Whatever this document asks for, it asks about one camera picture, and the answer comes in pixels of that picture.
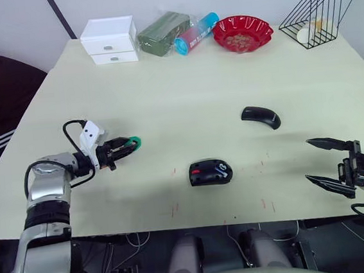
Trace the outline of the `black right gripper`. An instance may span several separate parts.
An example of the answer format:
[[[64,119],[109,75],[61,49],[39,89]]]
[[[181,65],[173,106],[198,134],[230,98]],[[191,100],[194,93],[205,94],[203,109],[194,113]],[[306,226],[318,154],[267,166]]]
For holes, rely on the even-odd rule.
[[[361,152],[360,141],[340,141],[333,138],[316,137],[306,140],[306,143],[324,150],[347,150],[349,152],[348,157],[338,165],[339,180],[306,175],[305,178],[310,182],[349,199],[356,197],[356,187],[364,189],[364,154]]]

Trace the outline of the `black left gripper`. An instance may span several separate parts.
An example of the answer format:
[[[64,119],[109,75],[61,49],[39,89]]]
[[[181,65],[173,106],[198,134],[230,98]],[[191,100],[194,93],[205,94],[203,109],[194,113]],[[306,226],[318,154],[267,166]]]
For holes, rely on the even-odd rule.
[[[134,144],[134,140],[129,137],[117,137],[108,140],[96,148],[96,157],[99,162],[99,168],[109,168],[111,171],[116,170],[115,161],[129,156],[138,149],[138,145]]]

